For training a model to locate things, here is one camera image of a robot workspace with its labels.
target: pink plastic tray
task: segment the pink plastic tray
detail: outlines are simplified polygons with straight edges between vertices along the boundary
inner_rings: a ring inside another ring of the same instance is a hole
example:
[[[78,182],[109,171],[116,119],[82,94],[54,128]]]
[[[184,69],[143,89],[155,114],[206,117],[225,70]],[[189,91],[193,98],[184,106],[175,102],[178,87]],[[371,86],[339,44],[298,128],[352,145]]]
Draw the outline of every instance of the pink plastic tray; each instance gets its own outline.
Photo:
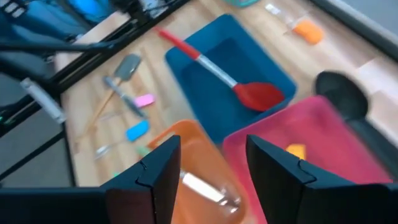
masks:
[[[246,160],[248,134],[255,134],[282,149],[290,144],[304,144],[307,161],[357,184],[392,182],[329,102],[322,96],[309,97],[224,140],[225,158],[244,185],[258,223],[267,222]]]

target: black spoon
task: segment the black spoon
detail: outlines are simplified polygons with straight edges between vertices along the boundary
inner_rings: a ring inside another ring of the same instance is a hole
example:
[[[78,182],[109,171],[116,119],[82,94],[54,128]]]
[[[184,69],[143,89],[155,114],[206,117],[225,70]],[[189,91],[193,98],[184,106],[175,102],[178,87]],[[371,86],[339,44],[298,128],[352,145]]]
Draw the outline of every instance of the black spoon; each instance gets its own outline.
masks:
[[[391,178],[398,180],[398,149],[366,119],[369,103],[361,89],[344,75],[325,71],[315,80],[315,93],[333,104]]]

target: red silicone spoon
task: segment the red silicone spoon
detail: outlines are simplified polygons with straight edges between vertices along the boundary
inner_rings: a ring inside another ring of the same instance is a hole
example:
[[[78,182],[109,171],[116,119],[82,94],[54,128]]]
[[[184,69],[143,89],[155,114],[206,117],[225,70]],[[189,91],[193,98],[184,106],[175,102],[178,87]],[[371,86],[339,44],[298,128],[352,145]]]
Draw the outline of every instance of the red silicone spoon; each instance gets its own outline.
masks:
[[[169,40],[182,52],[186,53],[190,58],[196,60],[203,67],[216,75],[221,81],[231,87],[240,102],[245,107],[263,112],[284,100],[283,93],[274,85],[260,82],[247,84],[238,83],[219,66],[194,49],[191,45],[168,33],[166,30],[158,27],[155,27],[155,30],[161,37]]]

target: orange plastic tray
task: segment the orange plastic tray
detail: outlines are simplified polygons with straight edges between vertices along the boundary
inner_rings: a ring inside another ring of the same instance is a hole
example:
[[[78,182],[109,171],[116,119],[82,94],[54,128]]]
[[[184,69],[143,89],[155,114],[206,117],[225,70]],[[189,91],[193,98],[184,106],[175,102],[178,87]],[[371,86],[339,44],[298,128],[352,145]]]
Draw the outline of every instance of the orange plastic tray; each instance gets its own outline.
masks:
[[[240,208],[228,214],[222,206],[198,195],[186,185],[178,184],[173,212],[173,224],[237,224],[252,223],[248,197],[232,170],[209,140],[201,126],[191,120],[175,123],[148,144],[151,149],[172,135],[181,137],[181,167],[218,189],[226,189],[235,198],[240,197]]]

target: wooden table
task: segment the wooden table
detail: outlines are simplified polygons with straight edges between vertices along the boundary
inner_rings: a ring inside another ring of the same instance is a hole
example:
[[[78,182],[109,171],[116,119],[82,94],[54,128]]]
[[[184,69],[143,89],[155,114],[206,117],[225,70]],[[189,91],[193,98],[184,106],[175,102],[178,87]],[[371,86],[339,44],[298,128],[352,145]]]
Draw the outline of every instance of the wooden table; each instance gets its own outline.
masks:
[[[192,0],[162,21],[159,25],[181,38],[186,38],[218,16],[229,13],[246,28],[263,49],[296,81],[298,92],[293,102],[312,94],[312,83],[323,70],[340,70],[364,87],[372,107],[370,118],[393,141],[398,142],[398,66],[349,29],[303,0],[278,0],[282,9],[294,16],[311,18],[325,32],[325,38],[317,45],[308,45],[300,37],[289,32],[285,24],[265,9],[266,0],[253,6],[238,9],[222,0]],[[107,18],[80,42],[96,42],[127,20],[117,12]],[[145,145],[165,128],[181,119],[195,119],[192,111],[166,63],[164,55],[171,45],[149,31],[117,55],[91,72],[68,89],[62,102],[68,116],[67,132],[79,186],[100,185],[122,172],[139,159],[134,146]],[[131,81],[123,88],[132,96],[152,93],[155,104],[145,108],[150,117],[150,131],[134,143],[124,141],[124,132],[139,120],[129,112],[115,96],[104,114],[117,113],[97,122],[97,128],[74,144],[94,107],[104,95],[101,81],[111,75],[122,58],[135,53],[142,63]],[[76,55],[59,55],[58,69],[76,58]],[[120,142],[101,159],[95,160],[97,148]]]

